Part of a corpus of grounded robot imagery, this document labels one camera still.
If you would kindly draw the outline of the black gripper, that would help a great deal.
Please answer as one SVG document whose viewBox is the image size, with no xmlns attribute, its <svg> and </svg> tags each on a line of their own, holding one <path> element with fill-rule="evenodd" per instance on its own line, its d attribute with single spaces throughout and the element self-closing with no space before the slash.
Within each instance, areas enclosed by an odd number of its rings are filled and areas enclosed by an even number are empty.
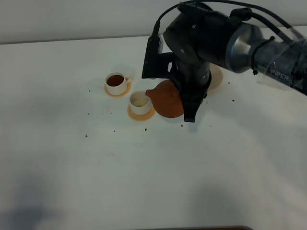
<svg viewBox="0 0 307 230">
<path fill-rule="evenodd" d="M 210 63 L 225 67 L 227 44 L 234 33 L 234 18 L 205 4 L 180 4 L 180 14 L 163 33 L 175 55 L 177 71 L 173 83 L 181 94 L 184 121 L 195 123 L 206 98 Z"/>
</svg>

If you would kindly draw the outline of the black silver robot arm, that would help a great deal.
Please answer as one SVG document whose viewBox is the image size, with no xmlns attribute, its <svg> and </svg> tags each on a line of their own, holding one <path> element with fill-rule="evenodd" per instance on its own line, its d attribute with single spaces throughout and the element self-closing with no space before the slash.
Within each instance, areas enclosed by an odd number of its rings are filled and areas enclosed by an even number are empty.
<svg viewBox="0 0 307 230">
<path fill-rule="evenodd" d="M 242 73 L 262 73 L 299 91 L 307 92 L 307 41 L 265 39 L 260 28 L 248 23 L 257 14 L 235 9 L 230 16 L 203 3 L 179 4 L 179 16 L 167 27 L 164 40 L 175 56 L 174 84 L 181 98 L 184 120 L 194 122 L 211 84 L 210 65 Z"/>
</svg>

